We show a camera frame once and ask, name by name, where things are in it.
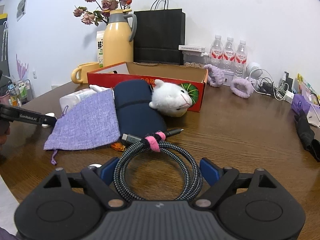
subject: white stuffed animal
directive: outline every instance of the white stuffed animal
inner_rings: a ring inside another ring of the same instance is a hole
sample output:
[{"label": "white stuffed animal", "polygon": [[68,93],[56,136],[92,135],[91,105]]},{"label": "white stuffed animal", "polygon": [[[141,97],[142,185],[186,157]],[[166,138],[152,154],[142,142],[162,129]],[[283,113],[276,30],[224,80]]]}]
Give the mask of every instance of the white stuffed animal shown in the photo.
[{"label": "white stuffed animal", "polygon": [[155,85],[149,106],[160,113],[180,117],[192,105],[192,99],[184,88],[160,79],[155,80]]}]

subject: gray floor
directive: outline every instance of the gray floor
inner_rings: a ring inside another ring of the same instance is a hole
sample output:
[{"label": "gray floor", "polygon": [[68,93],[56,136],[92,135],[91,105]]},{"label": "gray floor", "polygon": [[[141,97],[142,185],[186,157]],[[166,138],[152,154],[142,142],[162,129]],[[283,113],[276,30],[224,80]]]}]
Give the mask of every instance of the gray floor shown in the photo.
[{"label": "gray floor", "polygon": [[12,195],[0,176],[0,227],[13,235],[17,233],[17,229],[13,221],[13,215],[18,205],[18,201]]}]

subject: wood grain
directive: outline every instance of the wood grain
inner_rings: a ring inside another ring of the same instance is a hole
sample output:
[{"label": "wood grain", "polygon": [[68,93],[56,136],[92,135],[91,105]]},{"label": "wood grain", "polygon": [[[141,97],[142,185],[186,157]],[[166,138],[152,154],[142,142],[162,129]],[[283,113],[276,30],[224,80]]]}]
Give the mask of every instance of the wood grain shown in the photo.
[{"label": "wood grain", "polygon": [[[68,83],[25,107],[41,113],[61,114],[59,98],[78,87]],[[165,118],[168,128],[184,131],[169,141],[190,152],[197,162],[207,157],[220,167],[233,166],[242,172],[267,169],[303,206],[306,223],[300,240],[320,236],[320,165],[304,151],[296,134],[294,113],[287,102],[253,94],[248,100],[231,93],[229,87],[206,87],[201,113],[188,111],[181,118]],[[315,130],[316,138],[320,133]],[[22,201],[53,169],[51,151],[44,151],[50,128],[14,122],[0,154],[0,174]],[[105,163],[121,156],[108,147],[88,151],[59,151],[58,166],[78,172],[92,163]],[[177,164],[163,154],[142,154],[129,165],[128,184],[148,199],[172,199],[182,189]]]}]

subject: yellow thermos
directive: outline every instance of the yellow thermos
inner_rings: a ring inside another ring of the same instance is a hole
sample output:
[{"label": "yellow thermos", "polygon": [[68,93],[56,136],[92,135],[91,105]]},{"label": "yellow thermos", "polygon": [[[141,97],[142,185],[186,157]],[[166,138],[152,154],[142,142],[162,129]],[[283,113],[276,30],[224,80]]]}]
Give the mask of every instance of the yellow thermos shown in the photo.
[{"label": "yellow thermos", "polygon": [[[103,66],[133,61],[133,38],[137,30],[137,17],[127,14],[132,10],[113,10],[103,35]],[[132,17],[132,29],[128,18]]]}]

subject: pink container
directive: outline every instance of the pink container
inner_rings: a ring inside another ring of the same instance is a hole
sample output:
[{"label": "pink container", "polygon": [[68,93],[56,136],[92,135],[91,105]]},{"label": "pink container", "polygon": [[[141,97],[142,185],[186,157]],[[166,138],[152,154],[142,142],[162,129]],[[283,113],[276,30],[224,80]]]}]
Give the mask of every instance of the pink container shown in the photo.
[{"label": "pink container", "polygon": [[0,97],[0,103],[4,105],[10,105],[9,99],[10,99],[9,91],[7,91],[7,93],[3,97]]}]

